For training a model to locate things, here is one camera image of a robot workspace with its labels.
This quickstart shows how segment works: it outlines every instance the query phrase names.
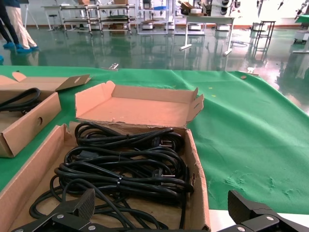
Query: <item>cardboard box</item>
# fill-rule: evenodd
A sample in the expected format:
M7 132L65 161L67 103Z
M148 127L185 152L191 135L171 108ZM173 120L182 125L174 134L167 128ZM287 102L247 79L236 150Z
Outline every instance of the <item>cardboard box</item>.
M26 77L13 73L14 79L0 75L0 102L36 87L41 90L38 106L25 115L0 112L0 157L15 157L60 111L56 91L85 84L89 75L50 78Z
M113 23L109 25L109 28L111 29L110 32L112 34L125 34L126 33L126 31L124 31L125 25L123 23L120 23L120 24Z
M185 1L185 2L182 2L181 8L190 12L191 9L194 9L194 6L192 6L190 3Z
M114 0L115 5L127 5L129 4L128 0Z
M203 108L203 96L196 96L197 89L185 91L119 86L109 81L75 95L76 115L82 120L97 121L122 134L172 126L175 132L185 139L181 156L189 167L190 181L195 190L188 197L185 228L208 230L210 219L206 179L191 131L185 128L186 123ZM162 111L157 110L154 116L151 106ZM74 129L77 125L78 123L71 123L70 132L64 125L56 126L0 193L0 208L6 209L5 217L0 217L4 232L34 221L28 213L29 208L38 196L49 189L50 179L55 175L54 168L58 167L67 152L76 146ZM128 203L132 208L153 215L170 229L177 229L179 226L180 208L135 198L130 198ZM58 204L56 199L51 198L39 204L38 210L49 214ZM121 227L118 221L103 215L94 215L91 221L107 227Z
M204 13L189 13L189 16L205 16Z
M91 5L90 0L78 0L79 5Z

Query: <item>green epoxy floor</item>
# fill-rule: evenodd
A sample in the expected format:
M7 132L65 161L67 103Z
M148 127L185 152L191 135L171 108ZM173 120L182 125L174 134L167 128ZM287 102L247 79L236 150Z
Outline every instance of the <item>green epoxy floor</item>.
M249 30L234 30L233 51L223 56L227 49L227 36L207 29L206 36L190 36L191 48L179 51L184 44L181 35L111 35L102 37L95 32L48 32L29 29L40 51L18 55L14 50L0 50L4 65L109 67L172 69L204 71L247 71L264 78L274 88L309 114L309 55L292 54L304 45L293 44L295 29L275 29L269 48L265 39L254 50L254 34Z

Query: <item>cardboard box flap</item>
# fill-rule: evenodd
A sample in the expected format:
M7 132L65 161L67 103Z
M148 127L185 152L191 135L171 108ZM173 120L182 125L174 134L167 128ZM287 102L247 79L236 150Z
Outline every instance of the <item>cardboard box flap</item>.
M112 81L75 95L76 118L96 122L185 127L203 109L198 89L173 90L115 85Z
M191 122L199 112L204 108L204 95L200 95L190 105L187 122Z
M59 91L80 86L91 78L89 74L71 77L26 77L20 72L12 73L15 80L0 76L0 90L26 90L36 87L41 91Z
M3 76L3 75L0 75L0 86L1 85L10 85L10 84L16 84L17 81L7 77L7 76Z

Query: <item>coiled cable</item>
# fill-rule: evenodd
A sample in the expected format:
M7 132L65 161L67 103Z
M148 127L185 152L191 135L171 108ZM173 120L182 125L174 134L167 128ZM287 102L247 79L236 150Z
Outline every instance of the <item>coiled cable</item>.
M172 128L122 135L85 122L76 127L75 137L78 146L69 151L64 162L55 168L50 190L42 194L29 210L32 217L43 216L36 206L50 197L62 202L66 194L82 195L87 188L93 188L96 197L105 202L96 206L95 214L119 220L123 226L116 228L119 231L135 228L124 213L130 213L143 228L150 229L147 224L150 223L157 229L168 229L153 216L132 209L126 201L130 197L180 207L179 228L183 229L186 195L193 193L194 189L189 183L189 169L176 152L181 150L184 140ZM59 186L54 187L57 178Z
M27 113L30 110L32 110L34 107L36 107L38 104L40 104L40 97L41 91L38 88L30 88L21 94L3 102L0 103L0 112L1 111L10 111L10 112L22 112L22 113ZM26 100L21 103L15 103L17 101L20 101L24 98L28 99L28 96L32 96L31 99Z

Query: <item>green cloth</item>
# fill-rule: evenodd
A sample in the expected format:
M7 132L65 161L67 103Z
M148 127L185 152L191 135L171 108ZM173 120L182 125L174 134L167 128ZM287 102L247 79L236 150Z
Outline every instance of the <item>green cloth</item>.
M116 84L190 89L204 94L203 111L189 124L207 178L210 209L227 209L227 192L264 202L282 213L309 214L309 118L258 77L240 72L2 67L28 76L89 73L85 86L60 92L62 112L14 159L0 159L0 189L54 125L74 120L74 94L107 80Z
M301 15L297 20L296 23L309 23L309 15Z

